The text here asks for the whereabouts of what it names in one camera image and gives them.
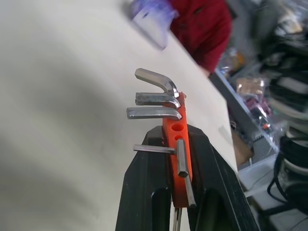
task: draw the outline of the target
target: red clothing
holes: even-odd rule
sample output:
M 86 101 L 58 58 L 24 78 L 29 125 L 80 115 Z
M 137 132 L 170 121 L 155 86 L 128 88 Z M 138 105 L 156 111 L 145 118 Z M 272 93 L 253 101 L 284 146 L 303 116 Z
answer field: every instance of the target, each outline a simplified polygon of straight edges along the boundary
M 170 0 L 179 12 L 171 31 L 193 59 L 213 73 L 225 51 L 231 16 L 224 0 Z

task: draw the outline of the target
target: person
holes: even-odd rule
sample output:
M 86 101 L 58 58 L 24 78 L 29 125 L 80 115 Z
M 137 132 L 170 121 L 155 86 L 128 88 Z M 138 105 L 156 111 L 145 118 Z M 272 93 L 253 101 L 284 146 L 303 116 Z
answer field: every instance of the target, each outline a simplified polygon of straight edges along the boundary
M 208 77 L 214 72 L 231 34 L 224 0 L 169 0 L 179 15 L 171 31 Z

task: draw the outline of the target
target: orange plastic handle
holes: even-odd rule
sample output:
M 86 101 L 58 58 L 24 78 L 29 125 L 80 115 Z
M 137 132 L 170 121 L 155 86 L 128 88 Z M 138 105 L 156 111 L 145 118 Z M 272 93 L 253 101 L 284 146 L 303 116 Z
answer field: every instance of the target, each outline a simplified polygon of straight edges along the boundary
M 167 138 L 167 143 L 170 148 L 177 147 L 177 140 L 184 139 L 186 144 L 186 154 L 187 154 L 187 165 L 188 171 L 190 175 L 190 179 L 193 178 L 192 171 L 192 162 L 191 162 L 191 154 L 189 148 L 189 139 L 188 139 L 188 128 L 187 128 L 187 120 L 186 120 L 186 109 L 185 109 L 185 94 L 183 92 L 180 93 L 178 97 L 178 101 L 181 104 L 181 107 L 177 109 L 177 111 L 181 114 L 181 120 L 172 120 L 163 118 L 163 129 Z M 175 155 L 171 155 L 171 165 L 172 165 L 172 173 L 174 180 L 173 187 L 173 205 L 175 208 L 185 208 L 188 207 L 188 199 L 185 187 L 185 180 L 178 176 L 178 160 Z

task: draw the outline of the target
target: allen key set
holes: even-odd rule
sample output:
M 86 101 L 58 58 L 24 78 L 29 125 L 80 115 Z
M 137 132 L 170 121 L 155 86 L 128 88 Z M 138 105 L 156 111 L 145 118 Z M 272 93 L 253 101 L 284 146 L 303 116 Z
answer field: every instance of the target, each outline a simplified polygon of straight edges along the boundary
M 230 230 L 258 230 L 234 171 L 200 129 L 187 125 L 184 93 L 164 75 L 139 68 L 135 76 L 164 93 L 137 92 L 135 103 L 142 107 L 127 108 L 128 119 L 163 123 L 133 147 L 137 153 L 124 176 L 115 230 L 168 231 L 171 200 L 173 231 L 180 230 L 182 208 L 188 209 L 192 231 L 221 230 L 222 212 Z M 221 208 L 209 216 L 213 203 Z

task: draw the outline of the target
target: white tabletop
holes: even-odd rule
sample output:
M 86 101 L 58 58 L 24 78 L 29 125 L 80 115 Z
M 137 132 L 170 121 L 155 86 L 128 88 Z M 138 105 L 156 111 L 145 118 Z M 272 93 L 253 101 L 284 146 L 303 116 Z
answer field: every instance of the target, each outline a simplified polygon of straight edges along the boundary
M 114 230 L 133 145 L 161 125 L 127 120 L 135 92 L 161 92 L 140 67 L 174 81 L 236 169 L 225 100 L 172 35 L 157 50 L 121 0 L 15 2 L 0 4 L 1 230 Z

